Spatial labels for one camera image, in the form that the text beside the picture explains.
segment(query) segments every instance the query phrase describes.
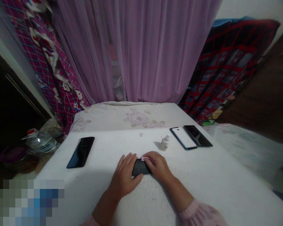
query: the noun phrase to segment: floor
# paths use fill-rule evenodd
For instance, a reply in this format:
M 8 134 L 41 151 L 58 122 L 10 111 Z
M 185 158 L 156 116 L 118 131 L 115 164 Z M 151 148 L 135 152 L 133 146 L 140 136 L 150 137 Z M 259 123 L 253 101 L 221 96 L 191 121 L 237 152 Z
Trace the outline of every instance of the floor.
M 48 155 L 42 156 L 40 158 L 40 162 L 37 165 L 36 169 L 28 174 L 22 174 L 18 173 L 13 179 L 14 180 L 33 180 L 37 177 L 39 172 L 43 169 L 45 164 L 48 162 L 48 160 L 53 156 L 54 153 L 50 153 Z

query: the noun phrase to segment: phone screen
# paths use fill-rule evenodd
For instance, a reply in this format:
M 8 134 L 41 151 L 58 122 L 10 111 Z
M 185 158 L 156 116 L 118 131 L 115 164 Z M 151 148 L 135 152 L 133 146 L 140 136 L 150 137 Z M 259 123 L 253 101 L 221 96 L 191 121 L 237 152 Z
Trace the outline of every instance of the phone screen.
M 93 142 L 94 137 L 81 138 L 66 168 L 83 167 L 87 161 Z
M 198 147 L 212 147 L 208 139 L 196 128 L 196 126 L 184 126 L 190 137 Z

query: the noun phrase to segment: left hand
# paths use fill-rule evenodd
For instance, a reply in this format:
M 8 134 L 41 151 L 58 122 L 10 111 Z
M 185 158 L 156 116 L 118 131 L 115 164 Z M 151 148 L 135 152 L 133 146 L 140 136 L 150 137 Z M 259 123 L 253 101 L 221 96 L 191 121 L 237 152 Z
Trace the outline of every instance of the left hand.
M 131 193 L 143 178 L 143 174 L 132 178 L 132 171 L 136 160 L 136 154 L 129 153 L 126 157 L 122 155 L 117 164 L 108 191 L 116 195 L 119 200 Z

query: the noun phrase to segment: pink sleeve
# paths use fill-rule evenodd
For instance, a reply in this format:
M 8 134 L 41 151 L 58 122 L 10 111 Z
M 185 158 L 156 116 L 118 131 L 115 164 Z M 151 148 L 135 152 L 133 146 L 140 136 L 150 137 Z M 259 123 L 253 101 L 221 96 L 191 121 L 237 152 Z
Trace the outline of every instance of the pink sleeve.
M 188 226 L 227 226 L 223 216 L 216 209 L 199 203 L 196 199 L 180 213 L 180 217 L 184 225 Z
M 90 214 L 87 221 L 85 221 L 83 224 L 80 224 L 80 226 L 100 226 L 100 225 L 95 221 L 93 215 Z

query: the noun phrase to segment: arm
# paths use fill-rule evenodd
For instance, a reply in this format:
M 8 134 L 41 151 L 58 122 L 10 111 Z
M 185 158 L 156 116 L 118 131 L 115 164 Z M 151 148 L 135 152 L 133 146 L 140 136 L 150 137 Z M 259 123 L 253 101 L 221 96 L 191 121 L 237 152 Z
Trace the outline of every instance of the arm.
M 109 188 L 98 201 L 93 214 L 81 226 L 110 225 L 122 197 L 131 193 L 141 182 L 143 174 L 132 179 L 132 171 L 137 157 L 129 153 L 123 155 L 117 165 Z
M 153 175 L 166 187 L 184 225 L 227 225 L 222 215 L 213 207 L 199 203 L 184 185 L 171 173 L 168 164 L 158 152 L 144 154 L 145 162 Z

